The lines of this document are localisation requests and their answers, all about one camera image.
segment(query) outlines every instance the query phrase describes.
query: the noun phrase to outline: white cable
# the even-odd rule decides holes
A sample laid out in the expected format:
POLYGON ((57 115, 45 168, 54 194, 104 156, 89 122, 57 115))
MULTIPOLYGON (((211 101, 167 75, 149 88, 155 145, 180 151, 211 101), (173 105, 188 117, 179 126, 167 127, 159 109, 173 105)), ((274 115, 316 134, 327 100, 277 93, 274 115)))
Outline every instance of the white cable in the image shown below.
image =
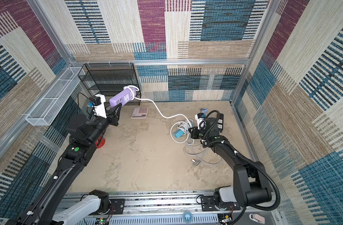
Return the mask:
POLYGON ((201 144, 200 144, 200 145, 197 145, 197 146, 191 146, 190 144, 188 144, 188 145, 186 145, 186 146, 184 147, 184 152, 185 152, 185 154, 187 154, 187 155, 189 155, 189 156, 196 156, 201 162, 203 162, 203 163, 205 163, 205 164, 207 164, 207 165, 217 166, 217 165, 221 164, 221 162, 223 161, 223 158, 221 158, 220 161, 219 161, 218 163, 215 163, 215 164, 212 164, 212 163, 209 163, 209 162, 206 162, 205 160, 203 160, 203 157, 205 156, 206 152, 207 152, 210 148, 207 148, 207 149, 205 149, 204 151, 201 151, 201 152, 199 152, 199 153, 195 153, 194 148, 195 148, 195 147, 199 147, 199 146, 201 146, 201 144), (188 152, 186 151, 186 148, 187 148, 187 147, 190 147, 190 148, 192 149, 193 154, 190 154, 190 153, 188 153, 188 152))
POLYGON ((128 85, 128 86, 125 86, 125 87, 124 87, 124 89, 128 88, 128 89, 131 91, 131 93, 132 93, 132 98, 131 98, 131 100, 137 99, 137 100, 143 100, 143 101, 151 101, 151 102, 154 104, 154 106, 156 107, 156 109, 158 110, 158 112, 160 113, 160 115, 161 115, 162 117, 164 117, 165 119, 170 119, 170 118, 176 117, 176 116, 178 116, 178 115, 181 115, 181 116, 183 116, 183 117, 186 119, 186 121, 188 121, 188 122, 185 122, 185 121, 178 121, 178 122, 176 122, 175 124, 173 124, 173 125, 171 126, 171 128, 170 128, 170 136, 171 136, 171 138, 173 139, 173 141, 175 141, 176 143, 179 143, 179 144, 182 144, 182 143, 184 143, 184 142, 187 143, 187 145, 184 147, 184 152, 185 152, 185 154, 190 155, 190 156, 196 156, 201 162, 203 162, 203 163, 205 163, 205 164, 207 164, 207 165, 216 166, 216 165, 221 164, 221 162, 223 161, 223 158, 220 160, 220 162, 218 162, 218 163, 216 163, 216 164, 208 163, 208 162, 205 162, 205 161, 203 160, 203 157, 205 156, 205 154, 206 154, 206 152, 209 150, 209 148, 207 148, 206 150, 204 150, 204 151, 202 151, 202 152, 196 154, 193 148, 199 147, 201 144, 200 144, 200 145, 197 145, 197 146, 192 146, 192 145, 194 144, 194 139, 192 139, 192 141, 188 143, 188 139, 190 139, 190 137, 191 137, 191 134, 188 132, 188 128, 191 128, 191 127, 192 127, 192 121, 193 121, 192 119, 188 119, 188 118, 187 118, 185 115, 183 115, 183 114, 176 114, 176 115, 173 115, 173 116, 170 116, 170 117, 164 116, 164 115, 160 112, 159 108, 157 107, 157 105, 155 104, 155 102, 154 102, 153 100, 147 99, 147 98, 137 98, 137 97, 135 97, 135 94, 134 94, 133 90, 132 90, 130 87, 135 88, 137 91, 139 91, 140 89, 139 89, 138 87, 134 86, 134 85, 128 85), (171 133, 173 127, 174 127, 175 125, 177 125, 177 124, 179 125, 177 128, 178 128, 178 129, 181 129, 184 133, 187 134, 187 138, 186 138, 183 142, 178 142, 177 140, 175 140, 175 139, 173 138, 172 133, 171 133), (190 154, 190 153, 187 153, 187 152, 186 152, 185 149, 186 149, 188 146, 192 149, 192 151, 193 151, 194 154, 190 154))
POLYGON ((153 100, 147 99, 147 98, 137 98, 137 97, 135 97, 135 94, 134 94, 133 90, 132 90, 130 87, 136 88, 137 91, 139 91, 139 88, 136 87, 136 86, 134 86, 134 85, 129 85, 129 86, 125 86, 125 87, 124 87, 124 89, 125 89, 125 88, 128 88, 128 89, 131 91, 131 93, 132 93, 132 95, 133 95, 133 98, 132 98, 131 100, 133 100, 133 99, 135 98, 135 99, 137 99, 137 100, 151 101, 152 103, 154 103, 154 106, 155 106, 156 109, 159 111, 160 115, 161 115, 162 117, 164 117, 165 119, 170 119, 170 118, 176 117, 176 116, 178 116, 178 115, 181 115, 181 116, 183 116, 187 121, 189 121, 189 119, 188 119, 185 115, 183 115, 183 114, 176 114, 176 115, 169 116, 169 117, 163 115, 163 114, 160 112, 159 108, 156 106, 156 104, 155 104, 155 102, 154 102, 153 100))

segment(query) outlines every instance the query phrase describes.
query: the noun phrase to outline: power outlet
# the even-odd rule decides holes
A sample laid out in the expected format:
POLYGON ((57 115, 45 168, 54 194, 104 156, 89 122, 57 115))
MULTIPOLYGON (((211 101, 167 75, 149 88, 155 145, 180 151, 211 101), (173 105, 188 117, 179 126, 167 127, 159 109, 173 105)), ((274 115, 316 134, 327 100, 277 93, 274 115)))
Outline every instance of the power outlet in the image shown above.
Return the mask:
POLYGON ((127 103, 129 101, 129 94, 127 94, 126 96, 124 96, 124 102, 127 103))

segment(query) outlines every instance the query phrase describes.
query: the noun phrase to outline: wire basket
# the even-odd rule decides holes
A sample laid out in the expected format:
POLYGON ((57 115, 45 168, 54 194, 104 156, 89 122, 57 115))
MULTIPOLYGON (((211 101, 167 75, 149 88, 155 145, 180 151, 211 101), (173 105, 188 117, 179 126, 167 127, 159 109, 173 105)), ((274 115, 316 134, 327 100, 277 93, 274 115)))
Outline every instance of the wire basket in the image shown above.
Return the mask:
MULTIPOLYGON (((139 88, 138 79, 132 63, 91 63, 84 64, 79 74, 80 80, 88 89, 90 95, 102 94, 109 99, 123 90, 124 86, 134 85, 139 88)), ((140 105, 140 100, 134 99, 126 105, 140 105)))
POLYGON ((83 73, 81 67, 67 68, 32 109, 26 117, 26 121, 33 126, 50 126, 80 82, 77 75, 83 73))

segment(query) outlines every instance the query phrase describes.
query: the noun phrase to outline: black corrugated hose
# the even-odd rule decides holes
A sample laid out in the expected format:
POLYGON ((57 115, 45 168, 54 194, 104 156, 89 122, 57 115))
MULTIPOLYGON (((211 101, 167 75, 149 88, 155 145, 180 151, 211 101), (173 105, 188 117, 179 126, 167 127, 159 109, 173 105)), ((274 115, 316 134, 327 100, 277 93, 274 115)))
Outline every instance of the black corrugated hose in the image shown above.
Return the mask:
POLYGON ((208 143, 208 133, 209 133, 209 132, 211 131, 211 129, 215 126, 215 124, 218 122, 218 119, 219 119, 219 117, 220 117, 219 111, 218 111, 218 110, 213 110, 213 111, 211 111, 210 113, 208 113, 208 115, 206 115, 205 119, 208 118, 208 117, 209 117, 212 113, 214 113, 214 112, 217 113, 216 120, 215 120, 214 123, 210 126, 210 128, 204 133, 204 136, 203 136, 203 139, 202 139, 202 140, 204 140, 204 142, 202 142, 202 141, 200 140, 200 142, 201 142, 203 148, 207 148, 207 147, 210 145, 210 143, 208 143))
MULTIPOLYGON (((213 143, 217 143, 217 142, 222 142, 222 141, 213 141, 208 143, 207 146, 211 146, 213 143)), ((224 144, 226 144, 227 146, 229 146, 229 148, 232 151, 237 151, 231 144, 229 141, 225 141, 224 144)), ((260 210, 264 210, 264 211, 271 211, 276 209, 279 204, 280 204, 280 192, 279 189, 277 187, 277 185, 275 184, 275 182, 273 181, 273 179, 264 171, 262 170, 259 166, 257 166, 253 161, 251 161, 250 159, 246 158, 245 156, 243 156, 242 154, 240 154, 238 151, 235 154, 239 159, 247 162, 248 164, 250 164, 252 167, 254 167, 255 169, 257 169, 261 174, 263 174, 269 181, 269 183, 272 185, 274 192, 275 192, 275 202, 273 205, 268 206, 268 207, 264 207, 264 206, 258 206, 258 205, 251 205, 251 207, 254 207, 256 209, 260 209, 260 210)))

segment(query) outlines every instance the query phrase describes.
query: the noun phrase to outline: gray floor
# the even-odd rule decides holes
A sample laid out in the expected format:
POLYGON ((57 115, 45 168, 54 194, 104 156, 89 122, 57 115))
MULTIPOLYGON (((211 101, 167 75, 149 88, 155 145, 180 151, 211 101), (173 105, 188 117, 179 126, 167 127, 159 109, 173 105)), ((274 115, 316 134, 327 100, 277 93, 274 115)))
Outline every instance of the gray floor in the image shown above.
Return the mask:
MULTIPOLYGON (((182 113, 191 119, 200 112, 199 108, 218 110, 224 114, 222 135, 250 158, 228 101, 156 104, 165 116, 182 113)), ((194 166, 191 160, 195 157, 184 153, 185 145, 171 139, 170 127, 183 117, 164 119, 152 103, 141 106, 149 107, 146 119, 130 118, 136 106, 122 108, 119 126, 109 126, 104 136, 106 144, 95 151, 88 166, 73 182, 71 192, 207 190, 233 184, 233 171, 224 161, 218 166, 203 163, 194 166)), ((220 157, 209 150, 205 160, 215 163, 220 157)))

